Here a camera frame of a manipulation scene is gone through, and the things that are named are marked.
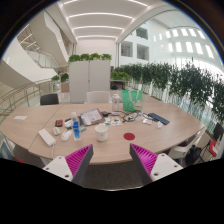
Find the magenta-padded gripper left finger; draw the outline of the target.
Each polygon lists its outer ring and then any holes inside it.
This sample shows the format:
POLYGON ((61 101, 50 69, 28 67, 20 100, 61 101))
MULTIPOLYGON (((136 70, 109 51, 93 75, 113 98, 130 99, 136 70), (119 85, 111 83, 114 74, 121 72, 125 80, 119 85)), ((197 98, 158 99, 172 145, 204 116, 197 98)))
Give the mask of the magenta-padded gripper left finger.
POLYGON ((90 144, 66 157, 57 156, 44 170, 81 186, 92 156, 93 145, 90 144))

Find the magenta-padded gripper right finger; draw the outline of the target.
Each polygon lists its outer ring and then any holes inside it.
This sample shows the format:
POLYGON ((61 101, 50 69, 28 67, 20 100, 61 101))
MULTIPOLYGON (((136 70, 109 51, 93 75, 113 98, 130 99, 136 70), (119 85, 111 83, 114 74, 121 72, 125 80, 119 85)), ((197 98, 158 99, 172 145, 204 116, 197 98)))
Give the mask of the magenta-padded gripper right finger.
POLYGON ((143 185, 159 180, 182 169, 167 154, 159 155, 135 144, 130 144, 130 155, 137 167, 143 185))

